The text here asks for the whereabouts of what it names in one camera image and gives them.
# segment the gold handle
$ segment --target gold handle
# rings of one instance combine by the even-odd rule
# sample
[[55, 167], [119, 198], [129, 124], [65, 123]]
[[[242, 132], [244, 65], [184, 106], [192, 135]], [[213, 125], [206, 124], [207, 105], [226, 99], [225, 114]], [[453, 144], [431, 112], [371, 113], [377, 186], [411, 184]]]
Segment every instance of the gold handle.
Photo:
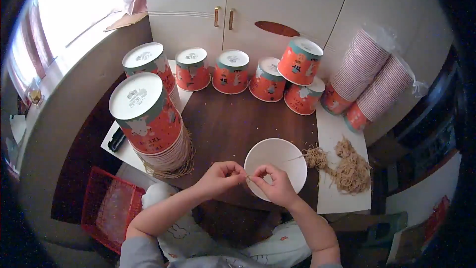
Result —
[[233, 14], [235, 13], [235, 9], [230, 9], [230, 22], [228, 24], [228, 29], [233, 30]]
[[215, 8], [215, 27], [218, 27], [218, 10], [220, 9], [219, 6]]

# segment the red basket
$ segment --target red basket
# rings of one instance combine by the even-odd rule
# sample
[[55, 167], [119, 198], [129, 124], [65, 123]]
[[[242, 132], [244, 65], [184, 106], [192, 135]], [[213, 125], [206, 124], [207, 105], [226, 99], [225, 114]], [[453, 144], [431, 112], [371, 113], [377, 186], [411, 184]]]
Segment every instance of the red basket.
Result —
[[93, 167], [84, 198], [81, 227], [120, 254], [130, 222], [142, 209], [145, 190]]

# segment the cabinet door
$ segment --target cabinet door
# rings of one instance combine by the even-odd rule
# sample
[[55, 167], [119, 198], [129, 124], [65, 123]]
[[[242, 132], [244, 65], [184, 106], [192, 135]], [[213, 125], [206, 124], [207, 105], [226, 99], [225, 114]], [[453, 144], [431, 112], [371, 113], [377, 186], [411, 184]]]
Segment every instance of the cabinet door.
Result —
[[[227, 0], [223, 49], [239, 49], [250, 57], [250, 71], [260, 57], [281, 58], [289, 41], [255, 26], [271, 21], [293, 28], [324, 48], [344, 0]], [[233, 26], [229, 30], [230, 9]]]
[[152, 38], [164, 45], [169, 59], [186, 48], [202, 47], [212, 63], [223, 48], [225, 4], [226, 0], [147, 0]]

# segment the white paper bowl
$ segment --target white paper bowl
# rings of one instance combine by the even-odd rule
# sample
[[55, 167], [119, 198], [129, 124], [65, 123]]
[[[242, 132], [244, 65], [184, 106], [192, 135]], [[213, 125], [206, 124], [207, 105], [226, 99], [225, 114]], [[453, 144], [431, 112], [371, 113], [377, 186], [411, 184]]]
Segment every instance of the white paper bowl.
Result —
[[[306, 182], [307, 166], [304, 158], [298, 158], [301, 151], [286, 140], [270, 138], [254, 145], [245, 159], [244, 169], [248, 175], [253, 175], [260, 165], [272, 164], [278, 169], [286, 171], [296, 193], [299, 193]], [[271, 176], [266, 175], [264, 180], [272, 183]], [[253, 194], [265, 201], [266, 195], [252, 181], [248, 187]]]

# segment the wooden table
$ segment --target wooden table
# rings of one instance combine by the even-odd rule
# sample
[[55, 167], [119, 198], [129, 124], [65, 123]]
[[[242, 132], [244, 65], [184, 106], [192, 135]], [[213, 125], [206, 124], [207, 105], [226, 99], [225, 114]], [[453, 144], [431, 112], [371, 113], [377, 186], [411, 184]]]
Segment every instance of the wooden table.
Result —
[[[243, 165], [248, 151], [259, 141], [278, 137], [292, 142], [299, 149], [318, 141], [316, 117], [301, 116], [291, 111], [284, 100], [265, 103], [245, 90], [225, 95], [211, 84], [195, 92], [183, 110], [185, 126], [192, 133], [197, 150], [194, 170], [177, 179], [162, 179], [178, 188], [195, 184], [213, 162], [233, 160]], [[319, 174], [309, 170], [299, 195], [313, 209], [318, 204]], [[261, 210], [282, 208], [253, 196], [244, 187], [235, 187], [218, 200]]]

